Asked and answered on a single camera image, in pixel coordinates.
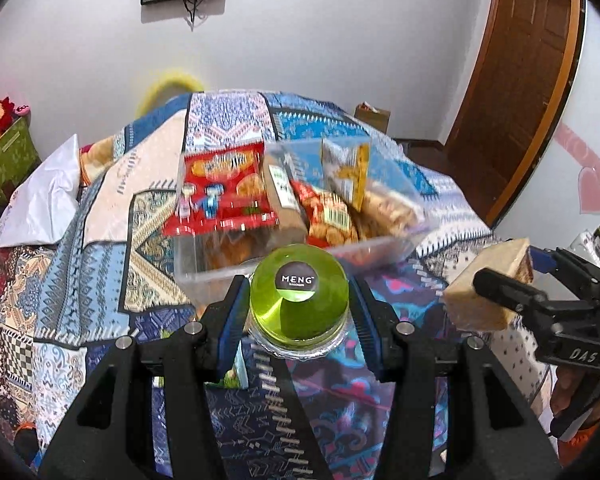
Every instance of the bed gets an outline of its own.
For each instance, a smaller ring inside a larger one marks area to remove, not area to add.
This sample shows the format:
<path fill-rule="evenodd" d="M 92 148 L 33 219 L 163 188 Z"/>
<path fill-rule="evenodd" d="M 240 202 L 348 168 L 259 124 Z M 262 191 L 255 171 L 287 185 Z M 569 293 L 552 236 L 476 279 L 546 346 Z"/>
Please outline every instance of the bed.
<path fill-rule="evenodd" d="M 366 275 L 374 294 L 430 336 L 461 336 L 446 318 L 442 290 L 497 240 L 451 178 L 413 164 L 387 136 L 330 103 L 279 92 L 185 94 L 83 150 L 80 207 L 57 247 L 5 254 L 0 430 L 13 441 L 18 428 L 35 425 L 40 451 L 33 468 L 115 338 L 153 340 L 194 316 L 173 280 L 171 243 L 160 232 L 173 211 L 180 153 L 330 136 L 368 137 L 400 166 L 440 224 L 411 258 Z M 511 326 L 488 343 L 539 414 L 550 380 L 547 367 L 533 359 L 532 336 Z M 379 384 L 366 369 L 355 331 L 327 356 L 308 362 L 267 356 L 246 336 L 242 351 L 248 388 L 206 391 L 229 478 L 373 476 L 393 385 Z M 273 396 L 262 387 L 263 373 L 280 389 Z M 158 384 L 152 403 L 156 469 L 168 475 Z M 285 410 L 283 420 L 273 418 L 277 408 Z M 443 468 L 446 428 L 446 384 L 440 380 L 434 470 Z"/>

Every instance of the orange sleeve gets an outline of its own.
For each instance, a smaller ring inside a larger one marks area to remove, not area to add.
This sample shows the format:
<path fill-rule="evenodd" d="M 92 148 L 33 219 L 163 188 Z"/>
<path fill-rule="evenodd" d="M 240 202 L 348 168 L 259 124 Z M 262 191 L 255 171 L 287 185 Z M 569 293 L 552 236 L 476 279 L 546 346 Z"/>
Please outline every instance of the orange sleeve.
<path fill-rule="evenodd" d="M 558 457 L 562 467 L 567 467 L 587 445 L 587 442 L 596 431 L 599 423 L 594 424 L 586 430 L 580 430 L 568 442 L 558 441 Z"/>

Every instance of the wooden door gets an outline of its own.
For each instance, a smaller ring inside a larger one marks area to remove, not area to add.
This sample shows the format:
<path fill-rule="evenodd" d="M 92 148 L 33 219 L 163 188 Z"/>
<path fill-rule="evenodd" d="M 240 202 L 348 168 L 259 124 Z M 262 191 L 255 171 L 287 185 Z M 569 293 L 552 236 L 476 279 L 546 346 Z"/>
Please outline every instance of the wooden door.
<path fill-rule="evenodd" d="M 573 59 L 571 7 L 572 0 L 492 1 L 492 29 L 445 146 L 462 168 L 458 185 L 489 224 L 520 187 L 557 113 Z M 576 11 L 577 20 L 579 4 Z"/>

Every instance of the red snack bag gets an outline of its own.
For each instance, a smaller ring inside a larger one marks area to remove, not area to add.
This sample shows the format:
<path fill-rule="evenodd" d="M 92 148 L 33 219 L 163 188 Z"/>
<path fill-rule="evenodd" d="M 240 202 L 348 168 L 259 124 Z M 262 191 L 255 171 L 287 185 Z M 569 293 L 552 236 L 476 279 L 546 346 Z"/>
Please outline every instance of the red snack bag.
<path fill-rule="evenodd" d="M 260 176 L 264 143 L 256 142 L 184 158 L 184 181 L 176 211 L 163 234 L 199 235 L 275 225 Z"/>
<path fill-rule="evenodd" d="M 327 248 L 358 241 L 358 231 L 339 196 L 296 180 L 291 187 L 309 218 L 309 245 Z"/>

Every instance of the door frame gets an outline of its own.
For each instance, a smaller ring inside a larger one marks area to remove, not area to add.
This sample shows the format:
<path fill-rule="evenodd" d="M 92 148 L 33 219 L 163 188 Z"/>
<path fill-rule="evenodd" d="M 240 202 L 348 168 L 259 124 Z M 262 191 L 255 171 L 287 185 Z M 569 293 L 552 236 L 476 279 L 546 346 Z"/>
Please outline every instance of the door frame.
<path fill-rule="evenodd" d="M 500 0 L 491 0 L 487 24 L 484 29 L 480 50 L 478 51 L 474 72 L 472 73 L 469 86 L 464 94 L 464 99 L 462 100 L 462 104 L 458 110 L 458 115 L 456 116 L 454 125 L 451 128 L 451 133 L 447 139 L 447 142 L 445 143 L 445 153 L 447 154 L 450 153 L 457 140 L 462 120 L 464 119 L 464 115 L 469 109 L 471 100 L 474 97 L 475 88 L 478 85 L 478 80 L 480 78 L 480 73 L 482 72 L 487 50 L 491 43 L 491 36 L 493 34 L 499 1 Z M 531 140 L 531 143 L 529 144 L 528 149 L 525 152 L 525 155 L 522 158 L 522 161 L 516 168 L 515 173 L 507 183 L 505 189 L 502 191 L 499 197 L 497 197 L 496 202 L 494 202 L 493 206 L 491 206 L 491 209 L 487 213 L 485 222 L 489 227 L 492 227 L 494 223 L 502 217 L 506 211 L 506 208 L 520 193 L 522 187 L 524 184 L 526 184 L 526 180 L 529 178 L 531 172 L 538 164 L 538 160 L 544 152 L 547 141 L 554 132 L 557 123 L 556 119 L 559 118 L 562 113 L 564 104 L 566 102 L 565 97 L 571 89 L 571 85 L 573 84 L 572 68 L 574 61 L 577 61 L 577 58 L 580 55 L 580 45 L 582 39 L 582 28 L 580 25 L 584 19 L 584 12 L 582 9 L 582 0 L 571 0 L 569 28 L 567 31 L 564 55 L 562 56 L 562 62 L 560 64 L 560 70 L 558 71 L 558 77 L 556 79 L 554 90 L 552 91 L 544 114 L 540 120 L 540 124 L 536 129 L 536 132 Z"/>

